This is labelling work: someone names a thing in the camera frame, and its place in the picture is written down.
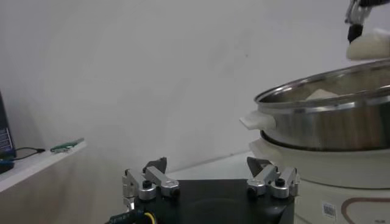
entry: label sticker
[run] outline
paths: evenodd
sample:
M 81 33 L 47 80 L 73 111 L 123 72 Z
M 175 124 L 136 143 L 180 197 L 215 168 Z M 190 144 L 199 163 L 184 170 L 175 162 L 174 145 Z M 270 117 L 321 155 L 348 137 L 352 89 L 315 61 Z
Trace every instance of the label sticker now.
M 322 202 L 322 215 L 336 221 L 336 206 L 323 201 Z

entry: white countertop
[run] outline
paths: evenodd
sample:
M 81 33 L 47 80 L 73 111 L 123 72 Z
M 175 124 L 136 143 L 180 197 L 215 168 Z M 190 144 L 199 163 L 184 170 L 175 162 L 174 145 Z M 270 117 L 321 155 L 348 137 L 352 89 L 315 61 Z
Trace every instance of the white countertop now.
M 47 150 L 43 153 L 27 157 L 26 159 L 15 161 L 15 166 L 13 169 L 0 174 L 0 192 L 80 151 L 86 146 L 86 142 L 81 142 L 70 149 L 68 152 L 53 154 Z

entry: electronic device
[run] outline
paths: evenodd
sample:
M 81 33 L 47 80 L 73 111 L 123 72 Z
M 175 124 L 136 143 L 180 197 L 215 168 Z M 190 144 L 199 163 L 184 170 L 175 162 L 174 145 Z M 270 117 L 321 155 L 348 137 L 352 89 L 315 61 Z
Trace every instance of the electronic device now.
M 12 159 L 14 157 L 16 157 L 16 151 L 0 93 L 0 159 Z

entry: pot handle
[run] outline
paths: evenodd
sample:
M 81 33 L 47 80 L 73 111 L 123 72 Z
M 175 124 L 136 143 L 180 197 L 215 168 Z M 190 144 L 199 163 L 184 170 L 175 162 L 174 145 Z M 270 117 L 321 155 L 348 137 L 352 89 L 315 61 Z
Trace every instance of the pot handle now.
M 255 110 L 245 117 L 239 119 L 248 130 L 265 130 L 276 127 L 276 121 L 274 117 L 268 114 Z

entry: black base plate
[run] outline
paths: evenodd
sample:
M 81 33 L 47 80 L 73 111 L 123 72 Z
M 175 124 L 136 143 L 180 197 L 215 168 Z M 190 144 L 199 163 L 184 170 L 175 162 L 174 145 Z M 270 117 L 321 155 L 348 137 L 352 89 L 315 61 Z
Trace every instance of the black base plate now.
M 246 180 L 180 180 L 180 197 L 135 200 L 135 207 L 155 214 L 158 224 L 294 223 L 294 198 L 269 194 L 250 200 Z M 137 222 L 150 223 L 145 218 Z

